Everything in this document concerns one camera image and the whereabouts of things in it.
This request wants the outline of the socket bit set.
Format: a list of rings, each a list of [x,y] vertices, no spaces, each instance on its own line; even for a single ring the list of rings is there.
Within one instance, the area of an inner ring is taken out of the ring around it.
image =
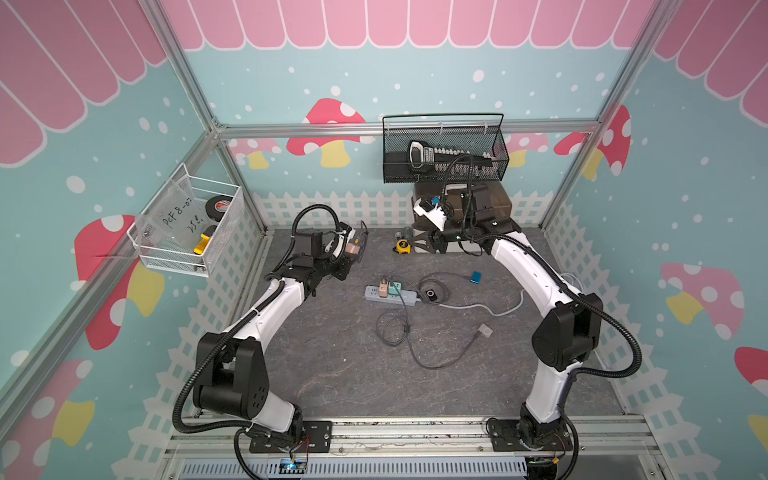
[[[470,151],[429,145],[413,140],[406,149],[407,165],[414,173],[437,172],[449,176],[492,176],[497,170],[497,158],[483,152],[474,155]]]

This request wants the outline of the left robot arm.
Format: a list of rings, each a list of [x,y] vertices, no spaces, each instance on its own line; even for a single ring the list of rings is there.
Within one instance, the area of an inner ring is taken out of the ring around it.
[[[365,223],[345,223],[325,204],[298,213],[284,255],[265,277],[265,293],[230,327],[199,340],[195,369],[172,410],[177,432],[237,428],[283,449],[303,440],[301,409],[272,392],[265,351],[288,317],[316,295],[322,280],[346,279],[368,235]]]

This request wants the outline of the white toolbox brown lid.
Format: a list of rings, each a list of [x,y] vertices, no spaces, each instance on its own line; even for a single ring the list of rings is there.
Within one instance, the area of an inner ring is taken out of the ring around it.
[[[475,241],[488,234],[519,232],[521,227],[511,218],[511,200],[498,181],[467,184],[439,182],[418,183],[415,187],[413,206],[421,197],[439,201],[448,215],[444,231],[461,229],[474,245],[474,256],[489,252],[492,243],[477,244]],[[414,213],[411,225],[414,234],[412,245],[427,252],[428,232],[436,229],[426,218]]]

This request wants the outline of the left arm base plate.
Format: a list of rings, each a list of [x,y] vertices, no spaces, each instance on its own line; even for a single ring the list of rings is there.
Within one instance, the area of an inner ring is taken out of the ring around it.
[[[291,426],[287,432],[257,435],[250,440],[248,450],[259,454],[328,453],[333,433],[331,421],[303,421],[300,427]]]

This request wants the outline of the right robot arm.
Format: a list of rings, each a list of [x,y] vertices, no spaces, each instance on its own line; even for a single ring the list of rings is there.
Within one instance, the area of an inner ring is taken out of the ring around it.
[[[531,392],[521,406],[517,437],[529,450],[541,450],[556,439],[575,434],[565,414],[572,385],[581,375],[620,379],[635,374],[642,365],[642,351],[634,335],[604,311],[596,294],[586,294],[569,284],[537,252],[521,227],[511,218],[496,214],[489,197],[476,184],[475,156],[463,153],[450,161],[430,161],[442,184],[465,175],[460,194],[462,217],[442,191],[438,199],[420,199],[414,205],[418,215],[433,228],[427,234],[429,246],[446,251],[451,242],[472,243],[504,266],[533,300],[542,320],[531,339],[538,359]],[[585,366],[599,343],[601,326],[608,323],[628,343],[632,358],[621,370]]]

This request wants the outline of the yellow tool in bin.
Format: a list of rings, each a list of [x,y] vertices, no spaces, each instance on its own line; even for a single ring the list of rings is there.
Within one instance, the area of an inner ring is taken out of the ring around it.
[[[207,246],[208,246],[208,244],[209,244],[209,242],[210,242],[210,240],[211,240],[211,237],[209,235],[202,234],[201,235],[201,239],[198,242],[198,244],[196,245],[196,247],[193,249],[193,252],[196,255],[203,255],[205,250],[206,250],[206,248],[207,248]]]

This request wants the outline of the yellow tape measure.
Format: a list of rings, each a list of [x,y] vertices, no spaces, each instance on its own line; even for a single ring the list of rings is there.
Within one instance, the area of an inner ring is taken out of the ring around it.
[[[406,239],[399,239],[393,251],[398,254],[410,254],[412,252],[412,245]]]

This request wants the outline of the silver mp3 player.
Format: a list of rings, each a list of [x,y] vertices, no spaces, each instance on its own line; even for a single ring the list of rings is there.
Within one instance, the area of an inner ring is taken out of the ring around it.
[[[478,327],[478,331],[479,331],[479,332],[480,332],[482,335],[484,335],[486,338],[490,337],[490,336],[493,334],[493,330],[492,330],[492,329],[491,329],[489,326],[487,326],[487,325],[485,325],[485,324],[481,324],[481,325]]]

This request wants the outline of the white power strip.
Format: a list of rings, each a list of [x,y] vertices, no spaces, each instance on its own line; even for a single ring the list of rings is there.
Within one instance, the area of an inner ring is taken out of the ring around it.
[[[381,297],[379,288],[375,286],[367,286],[364,292],[364,298],[368,301],[405,305],[407,307],[413,307],[419,302],[419,298],[416,292],[410,290],[402,290],[399,293],[390,291],[386,297]]]

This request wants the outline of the brown grey plug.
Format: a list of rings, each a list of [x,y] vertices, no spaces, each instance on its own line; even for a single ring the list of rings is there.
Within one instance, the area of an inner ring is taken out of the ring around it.
[[[361,244],[359,240],[354,240],[346,245],[345,251],[350,255],[358,255],[361,250]]]

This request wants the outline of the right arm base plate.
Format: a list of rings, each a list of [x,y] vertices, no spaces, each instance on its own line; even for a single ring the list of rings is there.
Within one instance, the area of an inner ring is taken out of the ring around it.
[[[542,424],[528,417],[491,417],[486,420],[485,428],[495,452],[563,454],[573,450],[572,434],[562,418]]]

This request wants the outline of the teal USB charger adapter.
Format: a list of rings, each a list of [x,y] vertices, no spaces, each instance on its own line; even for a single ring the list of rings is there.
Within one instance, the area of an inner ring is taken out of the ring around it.
[[[402,294],[402,284],[400,282],[388,283],[388,294],[394,297],[399,297]]]

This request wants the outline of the clear plastic wall bin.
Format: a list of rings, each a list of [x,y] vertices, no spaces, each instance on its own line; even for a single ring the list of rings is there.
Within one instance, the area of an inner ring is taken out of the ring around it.
[[[233,197],[222,221],[211,220],[205,203],[216,195]],[[191,174],[180,165],[129,227],[127,236],[148,269],[208,277],[233,237],[244,211],[237,185]],[[207,234],[203,255],[193,249]]]

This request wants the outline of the black electrical tape roll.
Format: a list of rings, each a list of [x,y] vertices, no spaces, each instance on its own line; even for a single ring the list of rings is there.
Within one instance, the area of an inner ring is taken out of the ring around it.
[[[233,197],[228,195],[216,195],[208,199],[205,203],[205,211],[208,217],[214,222],[221,222],[230,205]]]

